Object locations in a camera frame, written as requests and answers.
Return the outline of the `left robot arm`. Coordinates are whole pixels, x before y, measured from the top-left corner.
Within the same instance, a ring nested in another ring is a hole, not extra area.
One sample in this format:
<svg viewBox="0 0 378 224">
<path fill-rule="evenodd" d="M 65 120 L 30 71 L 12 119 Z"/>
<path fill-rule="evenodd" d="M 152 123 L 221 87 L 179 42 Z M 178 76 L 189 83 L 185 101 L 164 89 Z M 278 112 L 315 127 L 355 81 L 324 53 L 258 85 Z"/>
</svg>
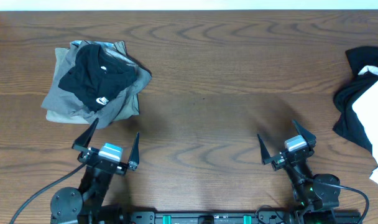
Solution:
<svg viewBox="0 0 378 224">
<path fill-rule="evenodd" d="M 114 175 L 124 176 L 139 165 L 139 135 L 133 142 L 129 160 L 122 162 L 123 148 L 104 144 L 100 149 L 90 147 L 99 119 L 73 142 L 79 151 L 78 161 L 85 173 L 77 188 L 65 187 L 51 199 L 51 223 L 129 223 L 129 215 L 118 204 L 103 205 Z"/>
</svg>

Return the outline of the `black t-shirt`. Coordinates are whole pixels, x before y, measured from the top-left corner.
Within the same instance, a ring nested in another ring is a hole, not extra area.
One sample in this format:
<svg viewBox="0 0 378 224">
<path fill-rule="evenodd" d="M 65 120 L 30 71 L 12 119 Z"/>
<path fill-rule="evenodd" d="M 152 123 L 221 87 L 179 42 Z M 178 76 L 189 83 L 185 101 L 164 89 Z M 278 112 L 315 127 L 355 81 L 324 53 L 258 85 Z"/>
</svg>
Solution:
<svg viewBox="0 0 378 224">
<path fill-rule="evenodd" d="M 90 111 L 98 111 L 137 80 L 135 68 L 108 55 L 100 45 L 83 46 L 75 66 L 58 87 L 73 93 Z"/>
</svg>

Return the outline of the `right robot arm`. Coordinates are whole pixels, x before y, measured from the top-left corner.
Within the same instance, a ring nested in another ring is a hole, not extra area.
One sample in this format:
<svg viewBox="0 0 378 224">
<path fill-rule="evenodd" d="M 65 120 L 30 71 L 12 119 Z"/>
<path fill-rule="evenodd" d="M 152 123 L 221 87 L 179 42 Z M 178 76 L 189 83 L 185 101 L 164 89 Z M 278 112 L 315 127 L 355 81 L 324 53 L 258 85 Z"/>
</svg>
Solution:
<svg viewBox="0 0 378 224">
<path fill-rule="evenodd" d="M 314 154 L 316 136 L 292 121 L 297 135 L 285 141 L 285 149 L 271 156 L 260 136 L 260 155 L 263 165 L 271 164 L 274 171 L 286 171 L 297 205 L 284 215 L 283 223 L 337 223 L 334 208 L 339 206 L 339 179 L 332 174 L 314 175 L 307 159 Z"/>
</svg>

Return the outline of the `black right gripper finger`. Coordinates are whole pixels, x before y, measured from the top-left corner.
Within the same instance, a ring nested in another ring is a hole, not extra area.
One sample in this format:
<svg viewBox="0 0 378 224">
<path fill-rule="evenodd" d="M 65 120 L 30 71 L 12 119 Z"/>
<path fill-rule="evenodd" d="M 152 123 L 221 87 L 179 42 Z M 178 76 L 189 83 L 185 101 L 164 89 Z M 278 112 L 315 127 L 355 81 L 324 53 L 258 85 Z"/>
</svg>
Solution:
<svg viewBox="0 0 378 224">
<path fill-rule="evenodd" d="M 316 136 L 301 126 L 295 119 L 292 123 L 297 130 L 297 133 L 305 140 L 308 146 L 316 146 Z"/>
<path fill-rule="evenodd" d="M 262 164 L 266 165 L 266 164 L 270 163 L 270 154 L 269 154 L 260 134 L 258 134 L 257 137 L 258 137 L 259 145 L 260 145 L 260 155 L 261 155 L 261 159 L 262 159 Z"/>
</svg>

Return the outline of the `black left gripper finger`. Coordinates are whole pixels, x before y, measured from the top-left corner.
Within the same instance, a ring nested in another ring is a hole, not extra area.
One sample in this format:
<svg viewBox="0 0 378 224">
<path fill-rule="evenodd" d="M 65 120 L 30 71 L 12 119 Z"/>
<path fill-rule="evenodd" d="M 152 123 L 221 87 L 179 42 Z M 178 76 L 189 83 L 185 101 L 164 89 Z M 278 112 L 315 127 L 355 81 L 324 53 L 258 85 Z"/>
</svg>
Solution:
<svg viewBox="0 0 378 224">
<path fill-rule="evenodd" d="M 129 167 L 137 167 L 139 165 L 139 137 L 140 133 L 137 133 L 128 160 Z"/>
<path fill-rule="evenodd" d="M 80 151 L 80 152 L 88 152 L 88 146 L 93 137 L 94 132 L 96 131 L 96 127 L 98 125 L 99 119 L 96 118 L 90 127 L 84 131 L 78 138 L 76 138 L 73 142 L 72 149 Z"/>
</svg>

